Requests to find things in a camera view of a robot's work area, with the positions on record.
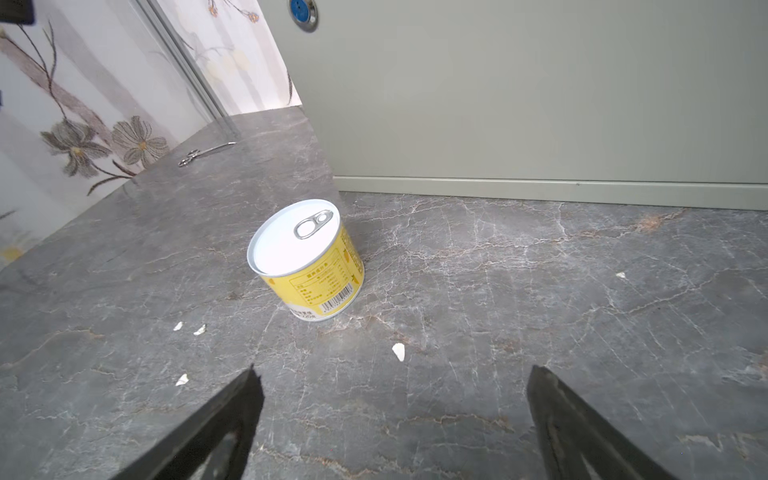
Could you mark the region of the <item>yellow label can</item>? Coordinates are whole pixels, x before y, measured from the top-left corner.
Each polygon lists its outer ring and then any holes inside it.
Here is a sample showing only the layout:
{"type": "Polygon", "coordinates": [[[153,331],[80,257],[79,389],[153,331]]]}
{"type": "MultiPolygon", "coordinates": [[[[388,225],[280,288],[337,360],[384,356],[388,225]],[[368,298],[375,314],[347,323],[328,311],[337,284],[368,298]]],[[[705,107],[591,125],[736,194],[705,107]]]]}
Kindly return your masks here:
{"type": "Polygon", "coordinates": [[[250,268],[297,318],[316,322],[347,308],[365,268],[335,204],[308,199],[272,215],[247,249],[250,268]]]}

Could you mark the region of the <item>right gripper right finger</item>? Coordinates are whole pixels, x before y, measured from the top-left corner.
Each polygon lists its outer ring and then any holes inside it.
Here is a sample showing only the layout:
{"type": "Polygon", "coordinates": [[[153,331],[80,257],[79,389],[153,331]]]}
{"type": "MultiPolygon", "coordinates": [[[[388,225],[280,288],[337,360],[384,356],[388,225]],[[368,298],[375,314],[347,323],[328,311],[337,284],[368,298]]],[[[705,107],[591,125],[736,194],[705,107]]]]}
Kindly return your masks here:
{"type": "Polygon", "coordinates": [[[672,479],[551,370],[535,365],[526,387],[549,479],[672,479]]]}

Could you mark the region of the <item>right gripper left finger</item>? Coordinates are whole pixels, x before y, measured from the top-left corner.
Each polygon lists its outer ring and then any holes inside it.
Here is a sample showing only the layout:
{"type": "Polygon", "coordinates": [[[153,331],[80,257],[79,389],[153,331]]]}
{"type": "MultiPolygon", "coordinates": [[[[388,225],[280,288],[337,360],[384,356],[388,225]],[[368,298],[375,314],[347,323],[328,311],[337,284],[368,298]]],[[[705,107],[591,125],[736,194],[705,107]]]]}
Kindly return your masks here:
{"type": "Polygon", "coordinates": [[[261,378],[242,371],[116,479],[240,479],[264,406],[261,378]]]}

